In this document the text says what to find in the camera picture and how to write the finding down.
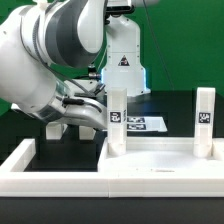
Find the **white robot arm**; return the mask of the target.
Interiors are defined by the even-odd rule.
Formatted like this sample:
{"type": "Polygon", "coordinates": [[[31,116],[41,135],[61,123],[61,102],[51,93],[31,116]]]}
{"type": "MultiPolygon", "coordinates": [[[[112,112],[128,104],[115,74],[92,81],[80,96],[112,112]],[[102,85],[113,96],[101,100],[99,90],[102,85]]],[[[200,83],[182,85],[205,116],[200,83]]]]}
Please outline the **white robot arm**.
{"type": "Polygon", "coordinates": [[[136,97],[149,91],[140,29],[127,16],[158,0],[33,1],[0,25],[0,98],[46,123],[105,129],[107,109],[94,99],[99,92],[123,87],[136,97]],[[92,91],[50,68],[88,66],[103,48],[107,63],[92,91]]]}

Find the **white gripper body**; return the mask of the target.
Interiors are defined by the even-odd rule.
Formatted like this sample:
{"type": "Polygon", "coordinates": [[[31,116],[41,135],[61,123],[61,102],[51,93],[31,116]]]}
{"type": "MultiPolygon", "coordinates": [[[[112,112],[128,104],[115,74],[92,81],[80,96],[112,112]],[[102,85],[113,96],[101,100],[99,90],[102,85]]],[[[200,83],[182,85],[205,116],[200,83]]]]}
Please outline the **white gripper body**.
{"type": "Polygon", "coordinates": [[[104,85],[94,80],[78,80],[77,83],[89,94],[77,85],[66,81],[70,95],[62,100],[65,107],[62,121],[69,125],[106,129],[107,108],[99,101],[104,96],[104,85]]]}

